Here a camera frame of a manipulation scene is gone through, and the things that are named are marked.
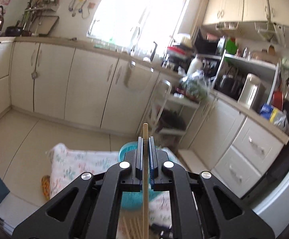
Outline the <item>floral white tablecloth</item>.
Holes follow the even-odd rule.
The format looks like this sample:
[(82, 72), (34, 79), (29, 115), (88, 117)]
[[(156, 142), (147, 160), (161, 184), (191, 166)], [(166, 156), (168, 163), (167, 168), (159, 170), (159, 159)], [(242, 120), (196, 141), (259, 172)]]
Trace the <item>floral white tablecloth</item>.
[[(51, 176), (42, 179), (45, 197), (51, 199), (77, 177), (87, 180), (92, 175), (106, 172), (112, 165), (124, 160), (125, 154), (137, 148), (137, 142), (129, 142), (119, 152), (79, 151), (57, 144), (48, 151), (51, 160)], [(118, 222), (117, 238), (127, 238), (122, 217), (130, 220), (142, 217), (142, 192), (124, 192), (121, 201), (121, 215)], [(168, 192), (149, 190), (149, 223), (151, 226), (172, 225), (170, 197)]]

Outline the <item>white hanging door bin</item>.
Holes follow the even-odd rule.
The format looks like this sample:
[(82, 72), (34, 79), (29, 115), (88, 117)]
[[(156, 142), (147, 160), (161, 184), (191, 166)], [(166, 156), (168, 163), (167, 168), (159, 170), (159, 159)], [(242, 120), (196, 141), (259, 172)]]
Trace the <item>white hanging door bin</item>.
[(132, 91), (143, 91), (153, 74), (153, 70), (130, 61), (124, 77), (124, 85)]

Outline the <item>wooden chopstick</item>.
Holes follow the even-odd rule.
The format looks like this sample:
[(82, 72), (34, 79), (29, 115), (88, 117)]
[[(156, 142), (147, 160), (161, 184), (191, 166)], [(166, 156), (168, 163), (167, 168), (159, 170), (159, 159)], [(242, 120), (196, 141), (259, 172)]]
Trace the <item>wooden chopstick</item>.
[(149, 238), (149, 159), (148, 159), (148, 124), (143, 124), (143, 210), (142, 210), (142, 222), (143, 222), (143, 239)]
[(139, 217), (134, 217), (129, 224), (131, 238), (142, 239), (142, 220)]
[(129, 224), (128, 224), (128, 220), (125, 219), (124, 216), (122, 217), (122, 223), (123, 223), (123, 227), (124, 227), (127, 239), (132, 239), (131, 234), (130, 234), (130, 227), (129, 227)]

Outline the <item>black microwave oven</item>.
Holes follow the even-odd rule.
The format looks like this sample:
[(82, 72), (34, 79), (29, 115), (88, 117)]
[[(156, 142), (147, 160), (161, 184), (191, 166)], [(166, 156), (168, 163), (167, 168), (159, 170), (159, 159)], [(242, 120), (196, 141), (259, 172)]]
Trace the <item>black microwave oven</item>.
[(194, 42), (194, 48), (199, 54), (222, 56), (225, 43), (225, 37), (221, 37), (215, 40), (204, 39), (201, 29), (198, 29), (196, 40)]

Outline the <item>white rolling storage cart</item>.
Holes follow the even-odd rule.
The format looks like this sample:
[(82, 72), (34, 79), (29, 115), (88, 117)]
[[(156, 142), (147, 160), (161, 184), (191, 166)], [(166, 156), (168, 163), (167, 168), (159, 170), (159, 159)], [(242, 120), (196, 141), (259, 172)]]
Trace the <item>white rolling storage cart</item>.
[(160, 79), (150, 97), (142, 122), (149, 136), (180, 141), (186, 134), (200, 104), (174, 92), (171, 82)]

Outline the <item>white thermos pot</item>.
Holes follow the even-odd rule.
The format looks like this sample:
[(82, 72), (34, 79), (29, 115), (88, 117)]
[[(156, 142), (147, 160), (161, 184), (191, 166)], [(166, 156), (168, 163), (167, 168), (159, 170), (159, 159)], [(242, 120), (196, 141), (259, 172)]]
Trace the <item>white thermos pot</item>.
[(254, 111), (259, 111), (261, 100), (265, 93), (265, 86), (261, 79), (254, 74), (247, 75), (238, 103)]

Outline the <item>green vegetables plastic bag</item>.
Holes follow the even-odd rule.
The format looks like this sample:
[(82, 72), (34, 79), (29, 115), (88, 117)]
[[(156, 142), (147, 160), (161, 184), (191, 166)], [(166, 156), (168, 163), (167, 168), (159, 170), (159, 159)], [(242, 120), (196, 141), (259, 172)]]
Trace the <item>green vegetables plastic bag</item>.
[(200, 103), (207, 97), (211, 83), (209, 78), (204, 76), (203, 70), (197, 70), (193, 74), (181, 78), (180, 87), (188, 99)]

